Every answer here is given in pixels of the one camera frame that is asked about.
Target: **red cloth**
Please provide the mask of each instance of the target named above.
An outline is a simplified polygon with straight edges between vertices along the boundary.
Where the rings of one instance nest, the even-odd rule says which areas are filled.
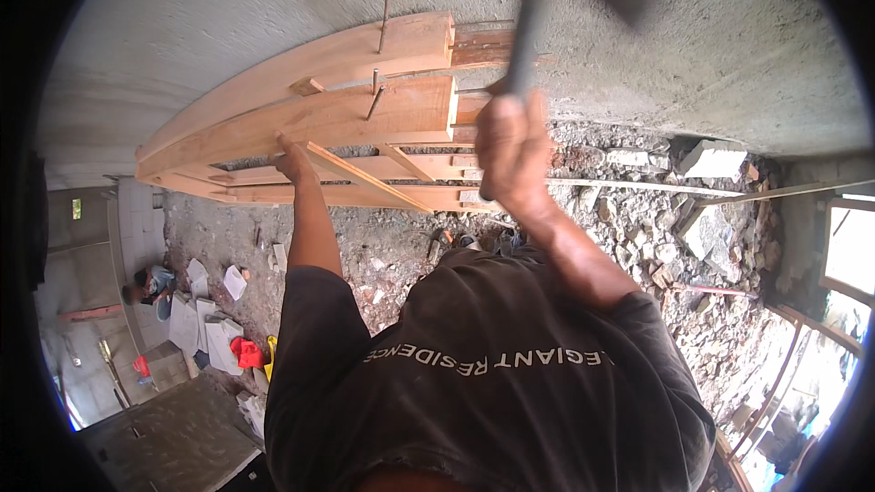
[[[246,340],[242,336],[236,337],[231,341],[231,351],[237,355],[237,366],[241,369],[264,367],[264,354],[251,340]]]

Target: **dark t-shirt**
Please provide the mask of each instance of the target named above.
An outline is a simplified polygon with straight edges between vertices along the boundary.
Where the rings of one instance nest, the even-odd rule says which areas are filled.
[[[533,251],[469,249],[374,338],[343,279],[291,268],[265,428],[281,490],[377,466],[473,490],[694,490],[715,433],[652,297],[600,315]]]

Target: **red object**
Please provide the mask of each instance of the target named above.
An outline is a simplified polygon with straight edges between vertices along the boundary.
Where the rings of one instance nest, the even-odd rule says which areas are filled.
[[[231,341],[231,351],[237,355],[237,366],[241,369],[249,367],[264,367],[264,354],[256,343],[251,340],[246,340],[242,336],[236,337]]]
[[[149,364],[146,362],[146,358],[142,355],[134,360],[134,369],[143,377],[148,377],[152,374],[149,372]]]

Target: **broken concrete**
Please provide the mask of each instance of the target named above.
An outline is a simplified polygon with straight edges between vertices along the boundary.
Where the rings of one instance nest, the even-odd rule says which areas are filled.
[[[701,140],[681,160],[677,173],[684,177],[730,177],[740,176],[739,168],[747,158],[747,150],[738,143],[729,141]]]

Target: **shoe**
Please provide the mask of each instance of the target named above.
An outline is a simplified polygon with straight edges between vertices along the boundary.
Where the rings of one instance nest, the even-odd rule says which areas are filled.
[[[462,234],[462,236],[458,239],[459,247],[466,247],[468,249],[474,249],[475,251],[483,251],[483,248],[480,247],[480,242],[477,241],[477,238],[472,236],[471,234]]]

